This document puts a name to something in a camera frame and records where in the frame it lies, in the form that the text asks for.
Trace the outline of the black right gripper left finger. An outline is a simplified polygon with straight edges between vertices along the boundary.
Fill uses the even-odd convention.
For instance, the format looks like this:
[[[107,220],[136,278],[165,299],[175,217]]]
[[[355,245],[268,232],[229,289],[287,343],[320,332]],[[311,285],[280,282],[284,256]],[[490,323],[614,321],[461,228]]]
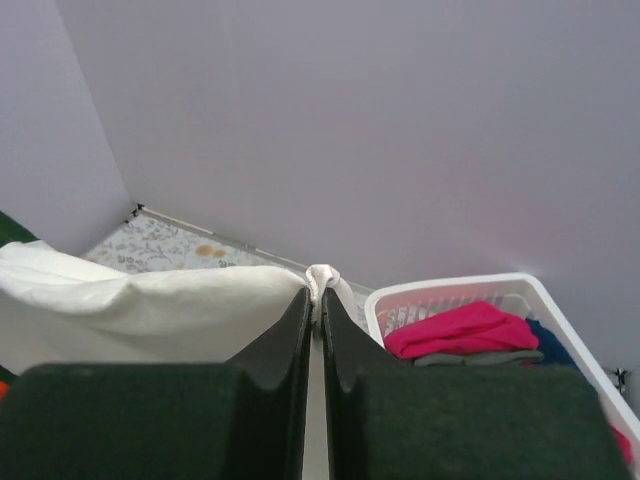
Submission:
[[[222,363],[44,364],[1,403],[5,479],[298,479],[311,298]]]

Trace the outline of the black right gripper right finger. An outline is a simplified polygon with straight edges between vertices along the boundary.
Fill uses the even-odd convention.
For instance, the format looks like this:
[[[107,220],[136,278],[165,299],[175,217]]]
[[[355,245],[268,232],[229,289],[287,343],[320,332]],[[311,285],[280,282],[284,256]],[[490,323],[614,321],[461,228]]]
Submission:
[[[628,479],[589,382],[569,367],[412,368],[323,298],[333,479]]]

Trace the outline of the white green raglan t-shirt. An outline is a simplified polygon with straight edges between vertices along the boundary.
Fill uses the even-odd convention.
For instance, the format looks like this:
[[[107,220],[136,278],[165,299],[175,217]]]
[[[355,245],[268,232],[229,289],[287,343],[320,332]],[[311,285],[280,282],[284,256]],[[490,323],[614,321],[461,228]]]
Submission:
[[[358,321],[354,294],[326,264],[129,274],[59,252],[1,217],[1,366],[225,361],[273,326],[299,291],[319,318],[332,288]]]

